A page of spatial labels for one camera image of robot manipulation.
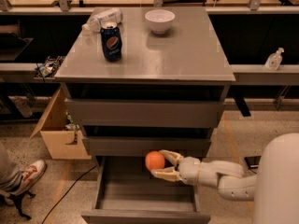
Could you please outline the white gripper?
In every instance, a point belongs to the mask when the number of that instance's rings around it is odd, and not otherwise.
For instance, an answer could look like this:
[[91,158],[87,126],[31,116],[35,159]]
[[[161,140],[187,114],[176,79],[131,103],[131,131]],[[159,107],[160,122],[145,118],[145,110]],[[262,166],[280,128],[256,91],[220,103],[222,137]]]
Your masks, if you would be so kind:
[[174,167],[164,169],[153,169],[151,174],[156,177],[170,182],[182,181],[186,185],[196,186],[198,182],[199,169],[201,162],[193,157],[183,158],[177,152],[170,150],[160,150],[160,153],[173,166],[178,166],[178,171]]

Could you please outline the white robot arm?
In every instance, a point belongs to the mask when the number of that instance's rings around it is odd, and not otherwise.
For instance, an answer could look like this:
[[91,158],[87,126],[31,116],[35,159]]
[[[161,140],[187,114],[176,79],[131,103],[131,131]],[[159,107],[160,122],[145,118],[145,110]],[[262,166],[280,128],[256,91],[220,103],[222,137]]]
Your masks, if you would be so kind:
[[274,138],[263,150],[255,175],[230,161],[200,161],[177,152],[161,154],[171,165],[153,176],[217,190],[229,201],[252,201],[252,224],[299,224],[299,133]]

